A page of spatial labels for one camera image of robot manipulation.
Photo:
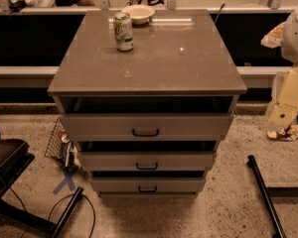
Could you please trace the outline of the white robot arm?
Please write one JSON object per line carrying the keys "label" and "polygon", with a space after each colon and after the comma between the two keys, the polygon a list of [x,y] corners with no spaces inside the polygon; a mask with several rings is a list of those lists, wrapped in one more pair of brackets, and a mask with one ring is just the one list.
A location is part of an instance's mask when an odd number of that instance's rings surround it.
{"label": "white robot arm", "polygon": [[270,48],[280,47],[282,57],[292,62],[291,68],[283,75],[275,100],[267,110],[267,129],[285,129],[298,115],[298,6],[261,43]]}

